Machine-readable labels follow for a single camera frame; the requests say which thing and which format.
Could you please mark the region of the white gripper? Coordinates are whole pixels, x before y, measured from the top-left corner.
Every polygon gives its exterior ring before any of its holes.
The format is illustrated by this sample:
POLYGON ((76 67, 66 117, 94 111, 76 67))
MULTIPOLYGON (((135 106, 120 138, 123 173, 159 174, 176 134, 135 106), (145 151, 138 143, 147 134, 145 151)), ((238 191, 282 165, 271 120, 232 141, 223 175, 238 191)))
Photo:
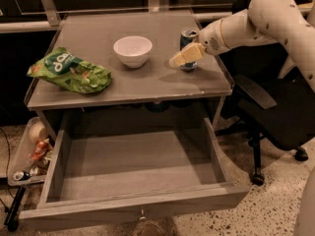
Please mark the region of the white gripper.
POLYGON ((220 55, 229 51, 223 40, 222 34, 223 19, 210 23, 199 31, 197 42, 189 43, 181 51, 169 59, 171 67, 179 67, 186 63, 192 63, 201 59, 207 52, 210 55, 220 55))

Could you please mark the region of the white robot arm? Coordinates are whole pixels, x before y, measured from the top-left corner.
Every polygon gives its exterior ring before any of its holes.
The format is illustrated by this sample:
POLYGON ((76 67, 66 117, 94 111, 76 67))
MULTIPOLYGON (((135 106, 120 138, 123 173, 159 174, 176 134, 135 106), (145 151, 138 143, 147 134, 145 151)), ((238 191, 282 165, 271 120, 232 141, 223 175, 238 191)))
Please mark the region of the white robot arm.
POLYGON ((303 18, 294 0, 251 0, 247 9, 201 29, 193 42, 170 58, 169 65, 179 67, 206 54, 274 42, 283 46, 315 90, 315 28, 303 18))

